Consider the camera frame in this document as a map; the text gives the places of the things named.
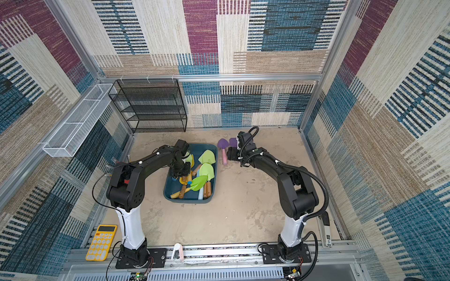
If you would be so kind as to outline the purple shovel pink handle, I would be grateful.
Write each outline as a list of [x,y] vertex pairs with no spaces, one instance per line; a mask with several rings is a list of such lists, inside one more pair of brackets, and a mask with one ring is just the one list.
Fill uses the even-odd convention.
[[221,138],[218,141],[217,146],[219,149],[221,149],[221,152],[222,152],[223,165],[227,166],[228,160],[227,160],[227,151],[226,150],[229,147],[228,140],[226,140],[225,138]]
[[232,148],[238,148],[239,147],[239,142],[237,138],[230,138],[229,139],[229,146]]

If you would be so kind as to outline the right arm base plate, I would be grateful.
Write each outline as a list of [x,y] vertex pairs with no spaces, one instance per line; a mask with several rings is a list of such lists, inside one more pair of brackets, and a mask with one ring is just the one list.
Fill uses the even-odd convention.
[[307,244],[299,244],[294,247],[294,252],[283,254],[278,245],[260,243],[257,246],[258,252],[262,255],[264,264],[281,264],[281,263],[311,263],[311,252]]

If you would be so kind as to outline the green shovel wooden handle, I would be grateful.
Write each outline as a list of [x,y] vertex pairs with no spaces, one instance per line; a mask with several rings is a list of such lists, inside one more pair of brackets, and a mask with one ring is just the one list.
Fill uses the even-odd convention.
[[182,158],[182,160],[183,160],[185,163],[189,163],[191,169],[194,167],[194,164],[195,164],[195,158],[194,158],[194,156],[193,156],[189,151],[186,152],[186,154],[184,155],[184,157]]

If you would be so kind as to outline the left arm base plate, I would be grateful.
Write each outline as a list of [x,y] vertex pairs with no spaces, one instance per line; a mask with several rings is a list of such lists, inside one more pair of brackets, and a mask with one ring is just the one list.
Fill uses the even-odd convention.
[[116,269],[147,269],[147,268],[163,268],[166,261],[166,248],[151,249],[128,249],[120,250]]

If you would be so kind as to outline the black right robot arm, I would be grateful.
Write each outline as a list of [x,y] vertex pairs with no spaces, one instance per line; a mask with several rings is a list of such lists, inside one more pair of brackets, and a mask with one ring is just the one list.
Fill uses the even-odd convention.
[[301,236],[307,221],[328,208],[329,193],[324,183],[305,167],[288,165],[263,148],[245,151],[231,147],[226,156],[228,160],[239,161],[242,167],[259,169],[276,181],[285,213],[284,228],[278,236],[278,253],[282,262],[294,261],[307,239]]

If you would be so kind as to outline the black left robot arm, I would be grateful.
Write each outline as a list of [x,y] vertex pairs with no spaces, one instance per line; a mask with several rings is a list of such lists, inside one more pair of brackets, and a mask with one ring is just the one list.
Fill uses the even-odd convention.
[[169,167],[173,178],[187,176],[190,164],[184,162],[189,144],[178,140],[163,145],[150,155],[134,162],[120,162],[112,171],[107,199],[115,209],[122,234],[117,268],[142,268],[148,263],[147,240],[143,233],[140,207],[145,197],[145,180],[163,167]]

